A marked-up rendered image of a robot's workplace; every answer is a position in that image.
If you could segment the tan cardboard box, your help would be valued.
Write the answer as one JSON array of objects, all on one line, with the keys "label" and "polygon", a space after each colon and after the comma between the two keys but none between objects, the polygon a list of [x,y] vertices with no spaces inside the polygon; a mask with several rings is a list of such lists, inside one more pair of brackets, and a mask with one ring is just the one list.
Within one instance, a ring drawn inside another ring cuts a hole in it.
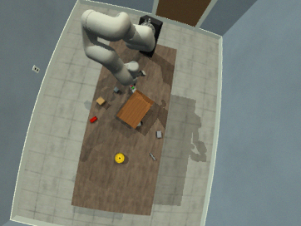
[{"label": "tan cardboard box", "polygon": [[97,100],[96,100],[101,106],[103,106],[106,101],[100,96]]}]

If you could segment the yellow short cylinder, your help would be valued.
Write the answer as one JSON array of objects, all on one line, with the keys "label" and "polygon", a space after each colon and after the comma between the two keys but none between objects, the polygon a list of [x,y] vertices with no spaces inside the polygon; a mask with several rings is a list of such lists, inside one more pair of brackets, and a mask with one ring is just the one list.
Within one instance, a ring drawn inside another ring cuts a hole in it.
[{"label": "yellow short cylinder", "polygon": [[[119,157],[121,157],[121,159]],[[117,163],[123,162],[124,159],[125,159],[125,156],[122,153],[116,154],[115,160],[116,160]]]}]

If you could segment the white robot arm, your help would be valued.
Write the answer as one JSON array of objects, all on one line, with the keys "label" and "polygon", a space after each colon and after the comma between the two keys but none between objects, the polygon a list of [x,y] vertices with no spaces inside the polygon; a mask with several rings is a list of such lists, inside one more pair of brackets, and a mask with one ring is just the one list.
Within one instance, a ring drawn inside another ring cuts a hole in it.
[{"label": "white robot arm", "polygon": [[122,85],[129,86],[138,76],[146,76],[145,72],[139,71],[136,61],[124,64],[116,51],[97,41],[97,37],[109,42],[122,39],[130,49],[151,52],[155,47],[155,29],[151,20],[148,20],[148,23],[145,20],[141,25],[133,25],[125,12],[110,17],[91,9],[86,10],[81,16],[81,35],[86,56],[107,68]]}]

